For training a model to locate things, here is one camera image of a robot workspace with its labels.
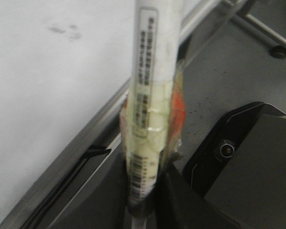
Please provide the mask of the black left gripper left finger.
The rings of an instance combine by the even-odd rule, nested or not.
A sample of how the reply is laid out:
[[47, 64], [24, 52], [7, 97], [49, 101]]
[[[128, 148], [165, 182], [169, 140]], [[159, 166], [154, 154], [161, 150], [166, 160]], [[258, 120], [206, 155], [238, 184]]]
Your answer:
[[122, 229], [127, 177], [121, 150], [112, 151], [51, 223], [51, 229]]

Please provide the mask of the black robot base housing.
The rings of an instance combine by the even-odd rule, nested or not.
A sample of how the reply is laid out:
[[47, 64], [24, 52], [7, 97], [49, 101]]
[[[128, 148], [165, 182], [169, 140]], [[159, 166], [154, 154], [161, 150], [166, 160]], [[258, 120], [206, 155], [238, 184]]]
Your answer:
[[246, 229], [286, 229], [286, 113], [254, 102], [223, 115], [184, 167], [189, 186]]

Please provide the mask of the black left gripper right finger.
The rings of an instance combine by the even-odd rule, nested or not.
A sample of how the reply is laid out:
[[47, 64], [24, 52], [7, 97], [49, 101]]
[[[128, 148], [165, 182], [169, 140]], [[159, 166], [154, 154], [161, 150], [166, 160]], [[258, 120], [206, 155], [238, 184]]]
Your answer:
[[156, 184], [155, 214], [159, 229], [218, 229], [217, 214], [195, 194], [174, 165]]

